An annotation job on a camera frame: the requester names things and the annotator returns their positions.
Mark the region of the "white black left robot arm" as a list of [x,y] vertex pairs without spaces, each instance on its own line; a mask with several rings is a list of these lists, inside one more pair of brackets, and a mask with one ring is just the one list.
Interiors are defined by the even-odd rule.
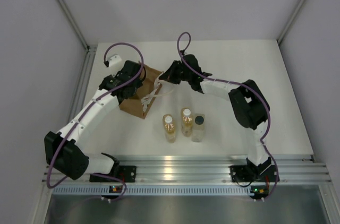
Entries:
[[88,104],[58,132],[44,138],[46,162],[51,168],[76,180],[84,174],[99,173],[112,182],[120,175],[119,161],[101,153],[83,153],[101,121],[142,86],[140,63],[126,61],[115,75],[105,77]]

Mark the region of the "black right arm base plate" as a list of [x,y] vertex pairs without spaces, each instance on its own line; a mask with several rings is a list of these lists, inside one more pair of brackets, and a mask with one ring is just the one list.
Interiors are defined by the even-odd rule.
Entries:
[[250,182],[270,182],[273,183],[277,177],[277,171],[274,165],[271,165],[262,174],[256,174],[246,165],[234,165],[229,168],[233,182],[250,183]]

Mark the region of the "jute watermelon canvas bag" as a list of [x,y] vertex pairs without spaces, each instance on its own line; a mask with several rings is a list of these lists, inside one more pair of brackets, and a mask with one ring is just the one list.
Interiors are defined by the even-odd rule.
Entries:
[[160,93],[165,83],[159,78],[162,74],[163,72],[144,65],[140,77],[135,80],[135,84],[138,86],[135,93],[120,103],[120,110],[145,119],[155,99],[172,93],[174,89],[172,87],[169,91]]

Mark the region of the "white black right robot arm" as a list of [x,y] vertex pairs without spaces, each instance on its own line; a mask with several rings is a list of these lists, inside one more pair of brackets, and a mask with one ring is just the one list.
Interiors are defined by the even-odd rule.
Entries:
[[276,167],[265,145],[270,108],[255,81],[233,83],[212,79],[210,73],[201,70],[192,54],[184,55],[181,61],[174,61],[159,78],[172,84],[186,81],[194,91],[229,101],[237,122],[246,129],[248,143],[246,165],[232,167],[232,180],[266,183],[275,181]]

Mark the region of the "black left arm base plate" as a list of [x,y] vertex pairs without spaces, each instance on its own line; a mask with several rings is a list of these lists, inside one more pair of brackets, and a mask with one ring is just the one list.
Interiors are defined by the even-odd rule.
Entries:
[[[136,166],[119,166],[118,171],[115,172],[115,175],[106,174],[106,176],[115,177],[119,180],[122,180],[125,183],[134,183],[137,174]],[[101,178],[98,176],[90,175],[89,182],[92,183],[104,183],[104,182],[114,182],[114,180],[109,178]]]

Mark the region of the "clear bottle dark cap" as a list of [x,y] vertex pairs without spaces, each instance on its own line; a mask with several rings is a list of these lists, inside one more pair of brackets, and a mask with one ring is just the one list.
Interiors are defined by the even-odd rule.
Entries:
[[205,115],[195,114],[193,117],[193,128],[191,139],[193,142],[201,142],[205,137]]

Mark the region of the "white cap bottle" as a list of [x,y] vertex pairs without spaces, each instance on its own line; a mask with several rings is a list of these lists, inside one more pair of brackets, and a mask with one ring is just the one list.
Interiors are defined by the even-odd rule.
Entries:
[[171,114],[163,116],[163,128],[167,142],[174,143],[176,140],[176,124],[175,119]]
[[189,108],[181,109],[181,131],[184,136],[190,137],[193,128],[193,116]]

